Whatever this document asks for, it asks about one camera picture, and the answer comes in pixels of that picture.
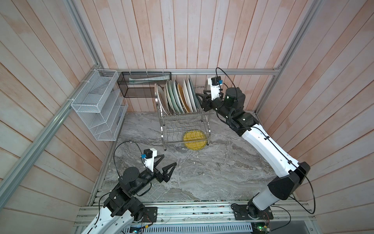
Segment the white plate dark lettered rim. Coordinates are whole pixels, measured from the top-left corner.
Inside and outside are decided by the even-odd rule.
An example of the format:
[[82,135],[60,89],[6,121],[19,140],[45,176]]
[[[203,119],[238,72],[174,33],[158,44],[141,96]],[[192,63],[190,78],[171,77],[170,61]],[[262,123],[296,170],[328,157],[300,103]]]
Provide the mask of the white plate dark lettered rim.
[[173,81],[174,82],[174,91],[175,91],[175,96],[176,96],[176,103],[180,109],[180,113],[181,114],[184,114],[185,113],[185,110],[183,108],[183,105],[182,105],[182,102],[181,102],[181,99],[180,99],[180,95],[179,95],[179,90],[178,90],[178,83],[176,80]]

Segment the cream plate with red flowers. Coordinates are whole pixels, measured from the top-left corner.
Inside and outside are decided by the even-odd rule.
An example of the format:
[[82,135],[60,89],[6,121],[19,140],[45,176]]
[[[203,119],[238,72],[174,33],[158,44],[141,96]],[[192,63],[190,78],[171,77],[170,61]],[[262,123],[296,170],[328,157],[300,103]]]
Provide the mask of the cream plate with red flowers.
[[173,109],[170,107],[170,105],[169,105],[169,101],[168,101],[168,90],[167,90],[167,84],[165,84],[164,95],[165,95],[165,100],[166,100],[166,108],[168,109],[168,114],[169,114],[169,115],[172,115],[172,114],[173,114]]

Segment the stainless steel dish rack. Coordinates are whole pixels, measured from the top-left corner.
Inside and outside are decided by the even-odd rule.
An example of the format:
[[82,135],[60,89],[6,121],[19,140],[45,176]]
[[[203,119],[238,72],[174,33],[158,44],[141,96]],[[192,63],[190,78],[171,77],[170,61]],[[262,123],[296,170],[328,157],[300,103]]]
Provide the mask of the stainless steel dish rack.
[[[174,98],[176,98],[173,81],[174,80],[170,80]],[[170,107],[173,109],[173,106],[171,104],[171,99],[169,96],[169,92],[168,92],[168,101],[169,101]],[[162,113],[160,112],[159,105],[156,99],[155,99],[155,102],[156,102],[156,107],[157,107],[158,119],[160,123],[161,141],[162,141],[164,150],[167,150],[167,146],[170,144],[183,144],[184,145],[183,135],[186,132],[193,131],[193,130],[203,131],[208,138],[207,146],[210,144],[211,129],[210,129],[209,122],[210,122],[211,112],[204,112],[203,109],[201,108],[200,113],[193,112],[193,113],[175,114],[174,109],[173,109],[172,115],[163,116]]]

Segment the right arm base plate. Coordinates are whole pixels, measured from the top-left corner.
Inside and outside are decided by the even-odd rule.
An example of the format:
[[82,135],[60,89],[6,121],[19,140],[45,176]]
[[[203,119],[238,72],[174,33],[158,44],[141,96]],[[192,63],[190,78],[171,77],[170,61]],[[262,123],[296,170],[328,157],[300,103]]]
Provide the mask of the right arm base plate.
[[234,213],[235,220],[272,220],[274,219],[270,207],[260,211],[254,206],[239,205],[236,203],[231,204],[231,209]]

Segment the white plate green clover outline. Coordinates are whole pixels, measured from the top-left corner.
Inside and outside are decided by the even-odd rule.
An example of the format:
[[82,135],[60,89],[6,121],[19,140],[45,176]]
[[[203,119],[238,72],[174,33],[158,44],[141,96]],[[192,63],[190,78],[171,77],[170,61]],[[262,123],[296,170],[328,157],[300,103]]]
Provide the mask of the white plate green clover outline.
[[191,89],[189,80],[186,81],[186,84],[187,84],[187,91],[188,91],[188,94],[189,94],[189,99],[190,99],[190,103],[191,103],[193,112],[197,113],[197,109],[196,109],[196,106],[195,106],[195,101],[194,101],[194,97],[193,97],[193,93],[192,93],[192,89]]

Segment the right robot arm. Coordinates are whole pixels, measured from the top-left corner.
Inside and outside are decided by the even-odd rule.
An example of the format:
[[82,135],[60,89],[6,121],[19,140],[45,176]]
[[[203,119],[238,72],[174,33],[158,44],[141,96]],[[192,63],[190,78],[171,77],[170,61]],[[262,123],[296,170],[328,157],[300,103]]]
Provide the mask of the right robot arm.
[[298,162],[287,154],[266,133],[259,121],[243,110],[245,95],[239,88],[227,89],[226,95],[219,94],[219,87],[196,94],[199,104],[205,112],[213,110],[220,121],[235,131],[238,136],[249,142],[273,168],[276,177],[267,188],[255,195],[247,204],[247,213],[251,219],[258,219],[261,212],[267,210],[279,200],[286,200],[303,183],[310,166]]

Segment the grey blue round plate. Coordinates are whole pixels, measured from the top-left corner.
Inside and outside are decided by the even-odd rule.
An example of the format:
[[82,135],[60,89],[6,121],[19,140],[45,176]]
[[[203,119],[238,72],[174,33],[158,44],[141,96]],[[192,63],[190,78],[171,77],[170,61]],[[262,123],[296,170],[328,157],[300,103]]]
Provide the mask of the grey blue round plate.
[[191,91],[192,91],[192,96],[193,96],[193,99],[194,99],[194,102],[195,102],[195,107],[197,109],[197,112],[200,113],[201,112],[201,105],[200,105],[198,97],[196,96],[195,88],[193,86],[193,83],[192,83],[192,80],[191,80],[190,77],[189,77],[189,83],[190,83],[190,87],[191,87]]

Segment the white plate orange sunburst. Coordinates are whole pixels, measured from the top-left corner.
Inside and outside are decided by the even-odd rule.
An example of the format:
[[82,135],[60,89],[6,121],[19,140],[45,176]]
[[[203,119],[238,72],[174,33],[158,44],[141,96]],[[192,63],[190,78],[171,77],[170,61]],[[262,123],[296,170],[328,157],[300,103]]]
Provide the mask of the white plate orange sunburst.
[[169,115],[168,105],[166,101],[166,96],[164,93],[164,89],[161,87],[161,85],[156,84],[155,85],[155,99],[157,100],[157,103],[159,105],[160,112],[163,116]]

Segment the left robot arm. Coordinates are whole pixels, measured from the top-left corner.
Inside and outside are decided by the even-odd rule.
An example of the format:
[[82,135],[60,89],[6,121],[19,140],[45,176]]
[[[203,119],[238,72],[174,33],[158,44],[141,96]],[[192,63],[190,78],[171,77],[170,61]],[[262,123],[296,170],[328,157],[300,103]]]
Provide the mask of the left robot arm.
[[146,168],[140,172],[136,167],[127,168],[118,179],[118,184],[100,206],[98,214],[82,231],[84,234],[119,234],[134,221],[140,221],[145,213],[145,205],[135,195],[154,179],[168,182],[177,166],[174,162],[159,171],[156,166],[165,156],[156,156],[153,171]]

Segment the orange woven bamboo plate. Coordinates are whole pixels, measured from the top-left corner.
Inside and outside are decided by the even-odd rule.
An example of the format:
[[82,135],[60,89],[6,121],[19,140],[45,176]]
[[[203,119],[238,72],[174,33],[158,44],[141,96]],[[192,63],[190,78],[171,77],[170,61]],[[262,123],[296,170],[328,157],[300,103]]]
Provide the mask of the orange woven bamboo plate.
[[190,113],[191,111],[190,111],[190,108],[188,107],[188,105],[186,103],[182,86],[180,84],[178,84],[177,88],[178,88],[179,97],[181,99],[181,103],[183,105],[183,109],[184,109],[185,113]]

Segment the light green flower plate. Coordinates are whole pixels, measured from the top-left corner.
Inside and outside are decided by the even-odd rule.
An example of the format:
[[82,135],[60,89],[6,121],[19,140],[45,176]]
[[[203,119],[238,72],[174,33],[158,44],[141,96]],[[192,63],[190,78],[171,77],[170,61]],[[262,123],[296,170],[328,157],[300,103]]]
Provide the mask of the light green flower plate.
[[171,87],[171,82],[170,81],[167,81],[168,83],[168,92],[169,92],[169,96],[170,96],[170,99],[171,99],[171,104],[173,106],[173,109],[174,109],[174,112],[175,114],[181,114],[181,111],[175,101],[175,98],[174,98],[174,94],[173,94],[173,91],[172,91],[172,87]]

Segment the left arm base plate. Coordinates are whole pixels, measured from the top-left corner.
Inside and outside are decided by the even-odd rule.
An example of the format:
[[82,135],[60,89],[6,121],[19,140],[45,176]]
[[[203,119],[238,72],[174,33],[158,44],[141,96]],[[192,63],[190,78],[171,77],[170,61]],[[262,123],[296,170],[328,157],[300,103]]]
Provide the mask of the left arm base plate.
[[141,208],[134,215],[134,221],[155,223],[157,221],[157,213],[158,213],[158,208],[155,206]]

